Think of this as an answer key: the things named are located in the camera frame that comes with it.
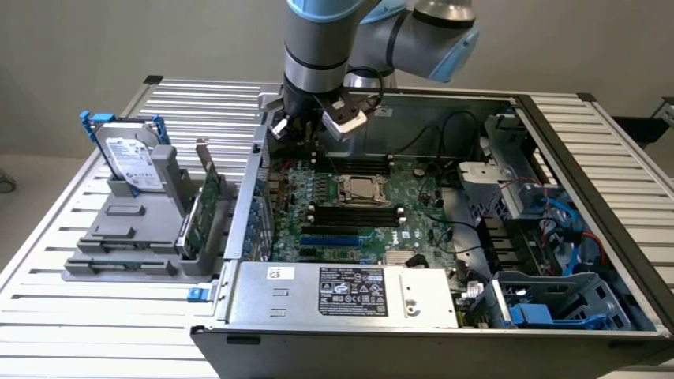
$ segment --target cpu socket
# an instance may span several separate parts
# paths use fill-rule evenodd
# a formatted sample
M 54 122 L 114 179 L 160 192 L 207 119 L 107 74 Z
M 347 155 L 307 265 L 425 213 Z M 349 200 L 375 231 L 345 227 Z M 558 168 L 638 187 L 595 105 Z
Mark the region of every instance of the cpu socket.
M 341 175 L 339 202 L 346 205 L 381 206 L 389 205 L 387 196 L 383 193 L 383 185 L 387 182 L 381 175 Z

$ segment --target white wall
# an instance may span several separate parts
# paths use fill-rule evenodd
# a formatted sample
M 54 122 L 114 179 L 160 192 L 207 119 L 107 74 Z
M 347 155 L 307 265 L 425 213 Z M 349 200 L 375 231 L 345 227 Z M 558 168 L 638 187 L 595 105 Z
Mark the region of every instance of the white wall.
M 86 156 L 79 111 L 120 111 L 148 74 L 279 81 L 284 3 L 2 0 L 0 152 Z M 482 40 L 451 87 L 591 92 L 634 115 L 674 96 L 672 0 L 474 3 Z

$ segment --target gray floor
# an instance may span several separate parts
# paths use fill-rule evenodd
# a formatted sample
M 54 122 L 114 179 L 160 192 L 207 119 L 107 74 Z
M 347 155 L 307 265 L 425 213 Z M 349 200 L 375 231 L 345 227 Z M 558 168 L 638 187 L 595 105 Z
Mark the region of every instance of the gray floor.
M 0 155 L 0 168 L 18 189 L 0 193 L 0 269 L 12 259 L 32 229 L 68 185 L 84 159 Z

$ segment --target circuit board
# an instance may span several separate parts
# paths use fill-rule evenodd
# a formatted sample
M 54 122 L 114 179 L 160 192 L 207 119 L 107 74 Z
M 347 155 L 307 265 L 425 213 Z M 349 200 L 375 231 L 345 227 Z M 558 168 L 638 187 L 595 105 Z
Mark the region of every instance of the circuit board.
M 192 214 L 187 219 L 187 233 L 184 248 L 190 257 L 195 257 L 206 247 L 211 233 L 212 219 L 220 197 L 220 178 L 215 166 L 211 164 L 202 190 L 195 200 Z
M 413 170 L 421 167 L 414 159 L 398 160 L 390 174 L 377 178 L 382 182 L 386 201 L 373 205 L 378 208 L 403 208 L 405 223 L 398 227 L 355 227 L 358 240 L 351 239 L 354 243 L 350 246 L 307 246 L 302 243 L 307 241 L 302 228 L 312 225 L 307 221 L 310 205 L 345 206 L 345 191 L 339 182 L 345 175 L 315 172 L 307 162 L 278 163 L 276 167 L 284 169 L 270 178 L 271 182 L 278 181 L 278 186 L 271 186 L 276 231 L 272 261 L 402 265 L 409 257 L 422 254 L 431 268 L 454 266 L 447 225 L 426 216 L 446 220 L 445 212 L 442 207 L 434 206 L 435 197 L 427 205 L 419 201 L 422 188 L 433 196 L 435 179 L 414 176 Z

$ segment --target white label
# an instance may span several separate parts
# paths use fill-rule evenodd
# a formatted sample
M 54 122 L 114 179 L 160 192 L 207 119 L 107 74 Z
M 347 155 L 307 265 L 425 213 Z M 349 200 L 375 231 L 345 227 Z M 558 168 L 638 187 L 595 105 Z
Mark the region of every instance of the white label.
M 270 280 L 292 280 L 295 279 L 294 267 L 270 267 L 267 268 L 267 279 Z
M 126 138 L 108 138 L 106 143 L 127 183 L 142 191 L 163 190 L 158 169 L 150 159 L 146 144 L 139 140 Z

